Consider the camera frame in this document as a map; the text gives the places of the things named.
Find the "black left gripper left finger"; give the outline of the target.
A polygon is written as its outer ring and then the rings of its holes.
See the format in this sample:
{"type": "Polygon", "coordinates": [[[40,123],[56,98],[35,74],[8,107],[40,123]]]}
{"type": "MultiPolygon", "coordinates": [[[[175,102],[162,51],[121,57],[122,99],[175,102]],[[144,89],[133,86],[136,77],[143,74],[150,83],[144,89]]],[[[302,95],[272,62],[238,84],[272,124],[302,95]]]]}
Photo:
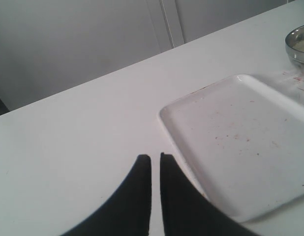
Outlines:
{"type": "Polygon", "coordinates": [[[130,172],[112,196],[65,236],[147,236],[152,208],[152,166],[138,155],[130,172]]]}

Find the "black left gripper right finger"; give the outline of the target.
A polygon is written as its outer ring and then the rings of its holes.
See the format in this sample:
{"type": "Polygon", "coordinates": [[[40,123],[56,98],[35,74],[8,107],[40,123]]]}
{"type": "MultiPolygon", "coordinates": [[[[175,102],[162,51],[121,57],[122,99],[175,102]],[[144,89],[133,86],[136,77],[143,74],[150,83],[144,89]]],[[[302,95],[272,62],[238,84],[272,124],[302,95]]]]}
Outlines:
{"type": "Polygon", "coordinates": [[[171,154],[160,154],[160,197],[166,236],[257,235],[206,200],[171,154]]]}

